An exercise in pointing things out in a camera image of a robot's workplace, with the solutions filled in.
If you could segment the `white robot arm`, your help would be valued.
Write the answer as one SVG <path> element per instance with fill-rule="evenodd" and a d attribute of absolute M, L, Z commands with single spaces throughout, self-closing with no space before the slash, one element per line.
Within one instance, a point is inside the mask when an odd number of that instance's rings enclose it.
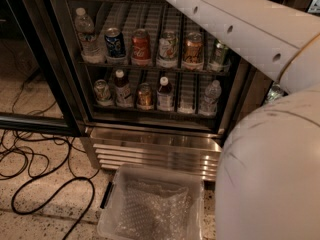
<path fill-rule="evenodd" d="M 224 144 L 217 240 L 320 240 L 320 19 L 269 0 L 166 1 L 286 93 Z"/>

